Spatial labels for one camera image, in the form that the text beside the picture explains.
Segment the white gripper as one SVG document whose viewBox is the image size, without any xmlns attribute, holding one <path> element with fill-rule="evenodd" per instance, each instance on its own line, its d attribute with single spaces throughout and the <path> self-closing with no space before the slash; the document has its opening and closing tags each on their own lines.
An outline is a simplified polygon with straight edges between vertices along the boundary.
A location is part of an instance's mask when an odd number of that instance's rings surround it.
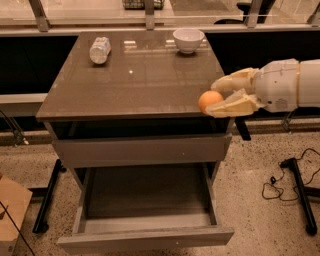
<svg viewBox="0 0 320 256">
<path fill-rule="evenodd" d="M 245 68 L 223 76 L 211 85 L 211 89 L 236 92 L 219 103 L 207 106 L 205 113 L 214 118 L 226 118 L 248 116 L 260 108 L 271 113 L 291 112 L 298 107 L 298 67 L 299 62 L 295 59 L 279 60 L 260 70 Z"/>
</svg>

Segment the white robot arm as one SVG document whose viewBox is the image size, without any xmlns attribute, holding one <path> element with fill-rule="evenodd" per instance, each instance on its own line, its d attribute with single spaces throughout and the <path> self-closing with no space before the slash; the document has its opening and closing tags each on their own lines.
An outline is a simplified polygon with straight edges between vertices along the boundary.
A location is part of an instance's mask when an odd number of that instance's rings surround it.
<svg viewBox="0 0 320 256">
<path fill-rule="evenodd" d="M 211 90 L 231 92 L 204 107 L 203 112 L 215 118 L 248 116 L 259 109 L 277 113 L 320 107 L 320 60 L 277 60 L 245 68 L 216 80 Z"/>
</svg>

